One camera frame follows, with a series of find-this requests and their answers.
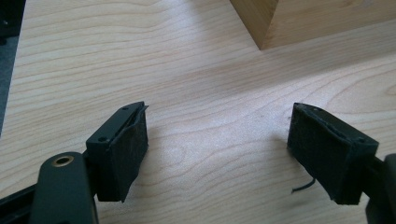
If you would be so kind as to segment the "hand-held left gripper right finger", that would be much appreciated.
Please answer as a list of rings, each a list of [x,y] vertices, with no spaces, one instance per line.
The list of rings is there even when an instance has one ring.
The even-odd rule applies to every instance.
[[[338,204],[357,204],[379,143],[329,112],[293,105],[287,148]]]

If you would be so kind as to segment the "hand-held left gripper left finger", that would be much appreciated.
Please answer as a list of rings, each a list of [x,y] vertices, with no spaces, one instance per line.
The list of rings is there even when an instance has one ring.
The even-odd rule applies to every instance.
[[[86,141],[101,202],[124,202],[149,148],[144,102],[122,106]]]

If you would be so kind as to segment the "light wooden box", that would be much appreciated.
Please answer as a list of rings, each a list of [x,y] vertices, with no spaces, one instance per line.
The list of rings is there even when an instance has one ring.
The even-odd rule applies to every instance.
[[[396,19],[396,0],[230,0],[259,49]]]

